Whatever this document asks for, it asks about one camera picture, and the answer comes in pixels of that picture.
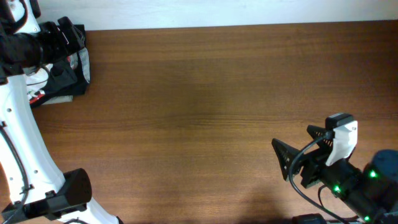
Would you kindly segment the white t-shirt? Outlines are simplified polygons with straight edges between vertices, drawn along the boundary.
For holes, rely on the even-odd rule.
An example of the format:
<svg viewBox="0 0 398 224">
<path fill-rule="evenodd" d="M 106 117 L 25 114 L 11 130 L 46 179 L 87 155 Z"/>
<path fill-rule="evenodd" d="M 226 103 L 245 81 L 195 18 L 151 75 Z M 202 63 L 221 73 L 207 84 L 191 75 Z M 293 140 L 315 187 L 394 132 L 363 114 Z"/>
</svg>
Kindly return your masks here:
<svg viewBox="0 0 398 224">
<path fill-rule="evenodd" d="M 77 82 L 74 69 L 78 66 L 78 56 L 73 54 L 67 58 L 42 66 L 33 75 L 25 76 L 27 96 L 29 100 L 43 97 L 60 91 Z"/>
</svg>

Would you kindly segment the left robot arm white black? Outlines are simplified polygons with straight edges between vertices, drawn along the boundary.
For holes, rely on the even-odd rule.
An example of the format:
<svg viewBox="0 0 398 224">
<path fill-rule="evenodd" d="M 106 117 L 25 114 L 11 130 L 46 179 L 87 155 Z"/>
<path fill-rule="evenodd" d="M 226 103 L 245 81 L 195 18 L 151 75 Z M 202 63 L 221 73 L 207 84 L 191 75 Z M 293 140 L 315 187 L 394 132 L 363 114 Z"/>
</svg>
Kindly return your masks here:
<svg viewBox="0 0 398 224">
<path fill-rule="evenodd" d="M 4 223 L 119 223 L 93 198 L 84 169 L 57 167 L 35 122 L 26 78 L 86 49 L 69 18 L 38 23 L 40 14 L 37 1 L 1 2 L 1 166 L 11 199 L 1 216 Z"/>
</svg>

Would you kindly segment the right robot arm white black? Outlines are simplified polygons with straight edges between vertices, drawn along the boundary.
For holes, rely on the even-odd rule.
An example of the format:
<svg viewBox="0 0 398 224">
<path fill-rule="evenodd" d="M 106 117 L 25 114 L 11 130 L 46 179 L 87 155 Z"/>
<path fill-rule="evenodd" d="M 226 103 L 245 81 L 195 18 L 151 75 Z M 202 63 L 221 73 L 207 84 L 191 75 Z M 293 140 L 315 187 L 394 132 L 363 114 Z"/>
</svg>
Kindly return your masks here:
<svg viewBox="0 0 398 224">
<path fill-rule="evenodd" d="M 309 125 L 307 131 L 313 140 L 302 150 L 272 140 L 284 180 L 300 196 L 296 175 L 305 189 L 322 183 L 365 223 L 397 223 L 397 151 L 377 151 L 360 170 L 349 162 L 358 140 L 357 122 L 333 129 Z"/>
</svg>

